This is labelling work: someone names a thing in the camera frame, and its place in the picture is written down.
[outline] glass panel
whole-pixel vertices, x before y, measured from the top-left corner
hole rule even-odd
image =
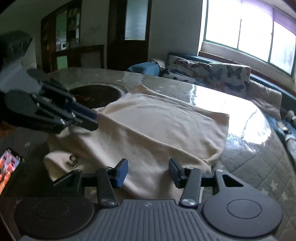
[[[145,40],[148,0],[128,0],[125,40]]]
[[[67,11],[59,14],[56,20],[56,51],[66,49],[67,41]]]
[[[209,0],[206,40],[237,48],[240,0]]]
[[[68,12],[67,40],[71,48],[79,47],[80,9],[70,9]]]
[[[243,3],[238,49],[267,62],[271,45],[272,8],[261,5]]]
[[[294,63],[296,36],[282,25],[274,22],[274,39],[270,62],[291,74]]]
[[[68,68],[68,60],[67,56],[57,57],[57,69],[67,69]]]

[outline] smartphone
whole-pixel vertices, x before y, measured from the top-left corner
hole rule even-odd
[[[0,157],[0,195],[22,161],[23,158],[10,148]]]

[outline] white garment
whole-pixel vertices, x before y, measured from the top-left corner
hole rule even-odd
[[[206,111],[156,93],[143,85],[97,110],[99,128],[88,131],[71,127],[49,138],[51,151],[44,161],[54,180],[73,169],[85,172],[114,167],[122,158],[129,161],[123,189],[135,198],[179,200],[168,174],[168,161],[211,172],[220,157],[228,133],[229,116]],[[83,160],[71,168],[65,162],[73,153]]]

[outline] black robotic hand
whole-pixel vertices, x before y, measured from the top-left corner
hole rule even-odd
[[[25,33],[0,36],[0,120],[29,129],[60,133],[70,125],[98,128],[96,114],[76,102],[67,88],[37,69],[27,70],[22,57],[31,42]]]

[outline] wooden door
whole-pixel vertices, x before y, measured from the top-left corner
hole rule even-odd
[[[151,0],[110,0],[107,68],[125,71],[146,62]]]

